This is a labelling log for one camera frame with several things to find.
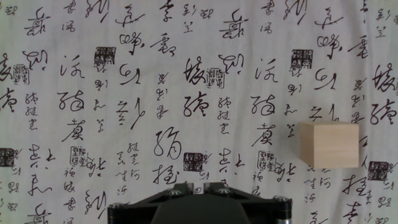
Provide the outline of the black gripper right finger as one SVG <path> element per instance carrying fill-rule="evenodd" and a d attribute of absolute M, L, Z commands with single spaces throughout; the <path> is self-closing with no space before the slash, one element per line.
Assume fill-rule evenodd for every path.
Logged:
<path fill-rule="evenodd" d="M 292 223 L 292 199 L 275 196 L 264 199 L 222 182 L 206 182 L 204 196 L 210 201 L 205 205 L 220 216 L 220 223 Z"/>

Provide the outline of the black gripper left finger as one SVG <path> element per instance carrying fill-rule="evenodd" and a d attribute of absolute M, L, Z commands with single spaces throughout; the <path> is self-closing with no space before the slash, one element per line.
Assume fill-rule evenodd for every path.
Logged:
<path fill-rule="evenodd" d="M 193 195 L 193 191 L 194 184 L 184 182 L 134 204 L 112 203 L 107 208 L 108 224 L 151 223 L 157 209 L 164 202 Z"/>

